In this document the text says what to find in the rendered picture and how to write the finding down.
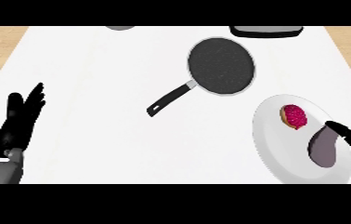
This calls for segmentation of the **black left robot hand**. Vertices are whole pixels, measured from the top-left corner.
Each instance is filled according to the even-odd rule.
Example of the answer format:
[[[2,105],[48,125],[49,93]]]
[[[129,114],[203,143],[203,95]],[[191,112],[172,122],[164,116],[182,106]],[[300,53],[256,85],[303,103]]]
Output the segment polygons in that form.
[[[16,92],[8,94],[7,118],[0,127],[0,158],[7,158],[13,148],[27,148],[32,128],[45,105],[44,84],[30,90],[27,98]]]

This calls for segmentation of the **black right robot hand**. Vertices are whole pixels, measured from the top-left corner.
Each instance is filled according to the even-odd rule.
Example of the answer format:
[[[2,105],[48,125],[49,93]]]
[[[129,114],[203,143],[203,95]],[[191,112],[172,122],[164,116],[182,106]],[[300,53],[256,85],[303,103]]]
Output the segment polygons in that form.
[[[343,138],[344,142],[351,146],[351,129],[334,121],[325,121],[324,124],[337,133],[337,135]]]

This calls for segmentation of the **white plate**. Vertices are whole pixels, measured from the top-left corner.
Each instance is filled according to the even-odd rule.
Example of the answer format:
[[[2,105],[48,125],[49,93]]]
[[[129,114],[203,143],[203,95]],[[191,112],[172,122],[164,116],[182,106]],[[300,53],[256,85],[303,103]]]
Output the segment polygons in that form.
[[[284,105],[296,105],[305,113],[306,125],[297,130],[281,120]],[[346,183],[351,178],[351,150],[336,139],[336,163],[319,167],[308,157],[308,141],[331,117],[306,99],[277,95],[257,106],[251,119],[251,138],[262,163],[282,183]]]

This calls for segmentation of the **black frying pan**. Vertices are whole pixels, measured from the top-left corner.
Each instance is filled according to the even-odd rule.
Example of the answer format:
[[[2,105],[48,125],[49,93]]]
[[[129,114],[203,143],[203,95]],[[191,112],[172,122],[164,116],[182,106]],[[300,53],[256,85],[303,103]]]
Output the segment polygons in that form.
[[[187,70],[190,80],[145,108],[150,117],[194,86],[219,96],[231,96],[243,92],[253,81],[254,63],[238,43],[226,38],[212,37],[201,40],[191,48]]]

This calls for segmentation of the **grey black appliance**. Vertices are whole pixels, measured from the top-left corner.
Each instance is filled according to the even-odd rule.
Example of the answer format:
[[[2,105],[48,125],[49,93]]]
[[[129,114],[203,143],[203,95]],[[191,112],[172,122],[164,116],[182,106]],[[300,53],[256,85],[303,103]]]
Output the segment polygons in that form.
[[[232,35],[246,38],[294,37],[302,32],[302,26],[229,26]]]

